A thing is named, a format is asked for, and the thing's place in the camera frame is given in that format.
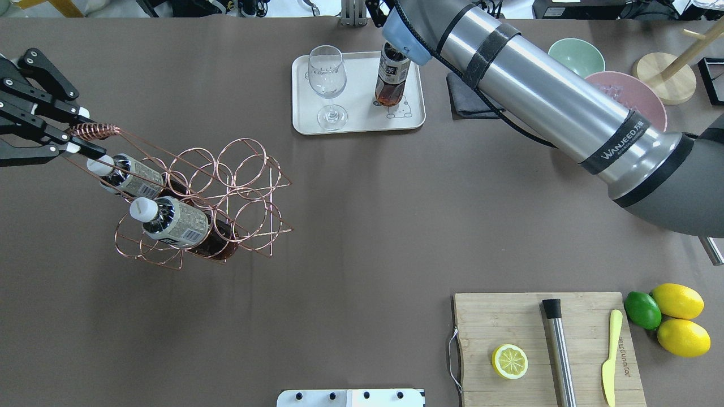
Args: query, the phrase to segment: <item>stainless steel muddler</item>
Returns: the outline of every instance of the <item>stainless steel muddler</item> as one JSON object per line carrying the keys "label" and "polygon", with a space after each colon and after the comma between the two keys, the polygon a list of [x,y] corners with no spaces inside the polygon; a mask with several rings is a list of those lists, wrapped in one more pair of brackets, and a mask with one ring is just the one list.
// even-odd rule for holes
{"label": "stainless steel muddler", "polygon": [[568,363],[568,351],[565,348],[565,336],[563,335],[563,319],[560,315],[560,299],[552,298],[543,300],[542,303],[550,332],[548,340],[555,354],[554,362],[558,376],[560,401],[563,402],[563,407],[576,407],[571,365]]}

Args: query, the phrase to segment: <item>wooden pole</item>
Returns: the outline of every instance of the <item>wooden pole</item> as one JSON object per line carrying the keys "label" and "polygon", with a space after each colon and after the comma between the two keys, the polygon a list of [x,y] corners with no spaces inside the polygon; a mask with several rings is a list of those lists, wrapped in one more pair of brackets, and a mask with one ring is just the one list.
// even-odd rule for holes
{"label": "wooden pole", "polygon": [[719,35],[723,33],[724,19],[719,19],[719,21],[717,21],[717,23],[704,34],[704,39],[696,40],[696,42],[688,47],[682,55],[674,59],[674,61],[661,72],[661,78],[666,81],[670,77],[674,76],[674,74],[687,65],[699,52],[711,44],[715,39],[719,38]]}

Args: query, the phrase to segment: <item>black box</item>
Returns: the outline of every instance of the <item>black box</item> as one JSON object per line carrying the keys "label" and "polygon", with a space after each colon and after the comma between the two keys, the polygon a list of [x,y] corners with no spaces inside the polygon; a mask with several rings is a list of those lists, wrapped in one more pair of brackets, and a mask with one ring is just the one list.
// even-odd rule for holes
{"label": "black box", "polygon": [[581,0],[560,3],[553,0],[534,0],[536,18],[559,20],[615,20],[632,0]]}

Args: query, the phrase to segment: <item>lemon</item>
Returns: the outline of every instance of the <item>lemon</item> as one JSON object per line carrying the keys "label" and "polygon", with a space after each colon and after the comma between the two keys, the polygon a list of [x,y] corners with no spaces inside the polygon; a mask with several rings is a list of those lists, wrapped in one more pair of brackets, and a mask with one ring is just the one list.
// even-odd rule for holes
{"label": "lemon", "polygon": [[528,371],[528,357],[523,349],[506,343],[493,351],[493,369],[505,379],[520,379]]}
{"label": "lemon", "polygon": [[707,330],[686,319],[669,319],[659,325],[661,346],[677,356],[693,358],[705,354],[712,345]]}
{"label": "lemon", "polygon": [[651,290],[651,296],[662,314],[674,318],[693,319],[704,309],[699,293],[685,285],[667,282]]}

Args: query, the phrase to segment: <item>gray cloth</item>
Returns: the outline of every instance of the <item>gray cloth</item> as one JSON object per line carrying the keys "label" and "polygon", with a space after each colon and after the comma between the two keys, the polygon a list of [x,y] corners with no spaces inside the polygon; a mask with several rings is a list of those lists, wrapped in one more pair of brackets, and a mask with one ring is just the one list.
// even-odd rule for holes
{"label": "gray cloth", "polygon": [[[455,73],[447,74],[447,87],[452,96],[452,107],[455,112],[466,119],[498,119],[485,102],[470,89]],[[503,110],[496,101],[488,98],[498,109]]]}

